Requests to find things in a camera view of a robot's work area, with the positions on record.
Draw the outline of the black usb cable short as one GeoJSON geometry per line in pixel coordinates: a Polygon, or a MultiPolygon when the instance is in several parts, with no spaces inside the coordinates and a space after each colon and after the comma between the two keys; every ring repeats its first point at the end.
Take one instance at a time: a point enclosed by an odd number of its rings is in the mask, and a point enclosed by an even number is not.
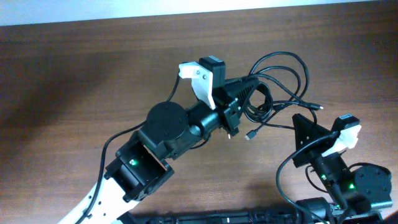
{"type": "Polygon", "coordinates": [[[259,118],[257,120],[257,123],[260,123],[260,126],[256,129],[251,130],[250,132],[247,133],[247,135],[245,135],[245,138],[247,140],[250,140],[252,138],[254,138],[257,134],[257,132],[263,127],[263,126],[272,126],[272,127],[277,127],[277,128],[285,128],[285,129],[293,129],[290,126],[281,126],[281,125],[276,125],[276,124],[269,124],[269,121],[282,109],[290,106],[290,105],[297,105],[300,106],[302,108],[306,108],[308,109],[312,114],[313,114],[313,118],[314,121],[317,122],[317,117],[316,114],[314,113],[314,111],[317,110],[322,110],[323,106],[315,104],[315,103],[309,103],[306,101],[303,101],[300,97],[298,97],[295,93],[292,93],[288,88],[286,88],[283,84],[281,84],[280,81],[276,80],[274,77],[270,76],[270,75],[265,75],[265,74],[253,74],[248,76],[248,78],[265,78],[267,80],[270,80],[272,82],[274,82],[277,86],[279,86],[282,90],[284,90],[286,93],[288,93],[293,99],[292,100],[279,100],[279,101],[274,101],[274,100],[270,100],[267,103],[264,103],[262,106],[265,108],[270,107],[272,110],[274,110],[275,112],[268,116],[265,119],[259,118]]]}

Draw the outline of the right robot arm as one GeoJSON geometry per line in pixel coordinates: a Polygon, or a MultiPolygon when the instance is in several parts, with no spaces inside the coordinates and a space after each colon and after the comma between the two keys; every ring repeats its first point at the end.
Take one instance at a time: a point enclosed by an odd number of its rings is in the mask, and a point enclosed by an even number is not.
{"type": "Polygon", "coordinates": [[[299,200],[295,205],[296,223],[352,222],[365,215],[375,217],[379,210],[392,206],[392,174],[386,167],[368,162],[347,166],[342,158],[345,149],[358,142],[360,120],[352,114],[335,119],[331,129],[310,121],[302,114],[292,117],[296,155],[295,167],[313,169],[320,179],[325,198],[299,200]]]}

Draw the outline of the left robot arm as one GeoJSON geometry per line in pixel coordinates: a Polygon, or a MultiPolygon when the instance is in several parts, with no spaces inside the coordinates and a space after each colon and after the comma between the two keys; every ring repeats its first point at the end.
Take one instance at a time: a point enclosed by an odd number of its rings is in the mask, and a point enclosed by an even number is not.
{"type": "Polygon", "coordinates": [[[153,194],[173,174],[167,159],[176,160],[211,133],[223,128],[238,134],[240,117],[259,85],[257,78],[234,78],[215,88],[216,107],[199,100],[185,109],[172,101],[155,105],[141,129],[134,131],[98,183],[61,223],[112,223],[153,194]]]}

